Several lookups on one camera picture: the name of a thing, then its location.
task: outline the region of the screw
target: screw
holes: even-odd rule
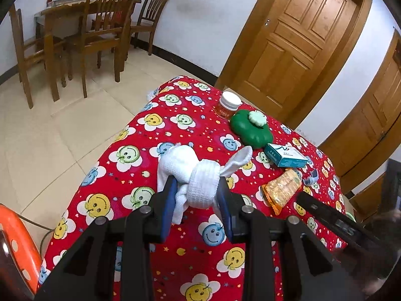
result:
[[[142,214],[149,214],[152,211],[152,207],[150,207],[148,205],[143,205],[142,207],[139,208],[139,211]]]
[[[107,218],[104,217],[104,216],[100,216],[100,217],[95,218],[95,223],[97,225],[103,225],[103,224],[106,223],[106,221],[107,221]]]
[[[290,222],[293,225],[297,225],[299,223],[299,218],[296,217],[295,215],[291,215],[288,217],[288,222]]]
[[[241,210],[246,214],[250,214],[253,212],[253,207],[249,205],[244,205],[241,207]]]

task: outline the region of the jar lid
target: jar lid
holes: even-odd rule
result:
[[[242,102],[236,94],[224,91],[220,97],[220,104],[230,111],[237,111]]]

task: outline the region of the red tablecloth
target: red tablecloth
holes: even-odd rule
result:
[[[132,209],[148,202],[156,190],[158,160],[172,145],[187,144],[193,147],[199,159],[211,159],[222,165],[242,148],[240,139],[230,131],[228,121],[213,111],[221,91],[180,76],[160,86],[156,93],[157,96],[124,128],[85,177],[56,227],[43,261],[39,283],[45,280],[94,218],[127,216]],[[241,108],[254,109],[247,104]],[[344,213],[344,201],[331,161],[294,131],[271,117],[267,120],[274,143],[292,145],[309,157],[310,162],[298,171],[300,176],[305,178],[312,169],[318,170],[318,183],[311,188],[302,186],[302,189]],[[251,162],[227,182],[232,191],[244,195],[247,203],[252,203],[268,216],[274,216],[272,208],[262,198],[260,186],[282,173],[283,169],[270,162],[260,149],[255,150]],[[297,207],[294,201],[295,196],[278,218],[285,219],[295,214],[308,224],[329,250],[344,246],[343,241]],[[172,224],[166,243],[151,245],[150,249],[155,299],[241,300],[245,246],[230,244],[211,208],[189,207],[182,224]],[[282,300],[277,251],[274,245],[276,299]],[[116,300],[120,290],[120,250],[117,255]]]

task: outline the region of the tiled floor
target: tiled floor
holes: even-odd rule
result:
[[[130,50],[121,81],[114,81],[113,55],[87,60],[88,98],[79,67],[53,102],[43,65],[28,73],[34,107],[29,109],[18,75],[0,85],[0,203],[53,228],[85,174],[114,136],[147,103],[146,95],[188,72],[139,49]],[[46,230],[27,223],[35,243]]]

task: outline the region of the orange snack wrapper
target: orange snack wrapper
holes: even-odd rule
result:
[[[301,187],[301,180],[294,170],[288,169],[278,178],[261,187],[274,214],[279,215],[286,203]]]

